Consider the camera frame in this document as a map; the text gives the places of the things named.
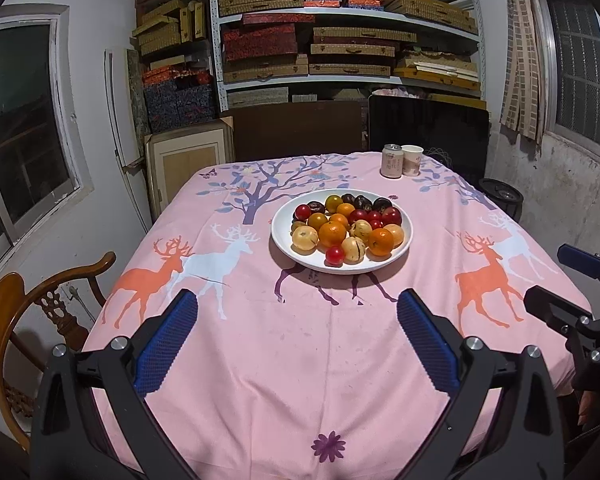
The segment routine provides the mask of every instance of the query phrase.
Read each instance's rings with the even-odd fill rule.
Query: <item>trash can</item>
[[[515,222],[520,220],[525,198],[515,187],[494,178],[481,178],[478,181],[478,189]]]

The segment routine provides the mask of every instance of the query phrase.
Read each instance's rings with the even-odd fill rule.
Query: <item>checkered curtain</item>
[[[509,45],[507,79],[500,123],[540,144],[544,117],[540,111],[540,56],[531,0],[507,0]]]

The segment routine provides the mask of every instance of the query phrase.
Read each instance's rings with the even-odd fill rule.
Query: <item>window frame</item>
[[[28,25],[49,25],[49,76],[54,119],[68,180],[35,204],[16,222],[12,222],[0,193],[0,261],[29,237],[43,219],[69,200],[93,189],[80,142],[71,90],[68,55],[69,7],[55,4],[14,4],[0,8],[0,30]]]
[[[558,100],[558,68],[557,68],[557,49],[555,45],[554,27],[549,12],[547,0],[534,0],[536,6],[536,16],[538,21],[538,32],[541,36],[543,61],[544,61],[544,117],[545,127],[549,132],[564,137],[571,142],[582,146],[586,150],[600,157],[600,145],[593,140],[565,128],[556,123],[557,100]],[[600,15],[596,11],[598,26],[600,27]]]

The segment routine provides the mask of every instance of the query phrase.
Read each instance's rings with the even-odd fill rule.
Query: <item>printed tree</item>
[[[462,205],[468,205],[469,202],[479,202],[491,211],[498,208],[493,202],[487,199],[483,193],[475,189],[475,187],[469,184],[464,178],[458,174],[452,173],[451,170],[433,158],[425,157],[422,159],[420,173],[422,174],[422,177],[414,179],[414,182],[426,182],[426,184],[420,188],[420,192],[422,193],[426,193],[438,186],[458,186],[454,191],[460,196],[460,203]],[[443,173],[452,174],[443,177]]]
[[[219,181],[209,182],[211,189],[199,191],[198,195],[225,193],[232,197],[222,202],[216,209],[219,213],[229,213],[234,209],[244,214],[242,224],[252,225],[259,208],[281,198],[295,198],[312,189],[320,189],[327,182],[339,182],[337,188],[349,187],[349,180],[355,178],[345,174],[350,161],[357,157],[350,155],[296,156],[282,160],[268,160],[234,164],[218,169]],[[229,173],[230,182],[222,181]]]

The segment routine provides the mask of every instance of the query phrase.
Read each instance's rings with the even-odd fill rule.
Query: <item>shelf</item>
[[[434,90],[443,90],[446,92],[453,92],[455,94],[462,94],[471,97],[480,97],[480,92],[476,90],[467,90],[465,88],[458,88],[456,86],[444,85],[441,83],[434,83],[431,81],[424,81],[422,79],[410,79],[400,78],[397,76],[382,77],[382,76],[368,76],[368,75],[297,75],[290,77],[275,77],[266,80],[251,80],[251,81],[238,81],[235,83],[223,84],[218,82],[218,85],[224,86],[225,91],[240,90],[244,88],[254,88],[257,86],[272,86],[272,85],[284,85],[284,84],[295,84],[295,83],[375,83],[375,84],[388,84],[388,85],[403,85],[403,86],[419,86],[421,88],[429,88]]]
[[[480,41],[480,37],[470,32],[465,32],[459,28],[448,27],[441,23],[428,22],[427,20],[420,20],[418,18],[410,18],[397,12],[385,12],[384,10],[369,10],[369,9],[349,9],[349,7],[299,7],[297,9],[274,9],[274,10],[261,10],[259,12],[250,12],[250,14],[272,14],[272,13],[287,13],[292,14],[315,14],[315,15],[326,15],[326,16],[362,16],[364,18],[374,18],[376,20],[391,20],[393,22],[410,23],[411,25],[418,25],[420,27],[433,28],[434,30],[440,30],[449,34],[455,34],[468,40],[473,40],[476,43]],[[239,22],[242,19],[241,14],[232,14],[231,16],[224,16],[219,19],[220,23],[231,23]]]

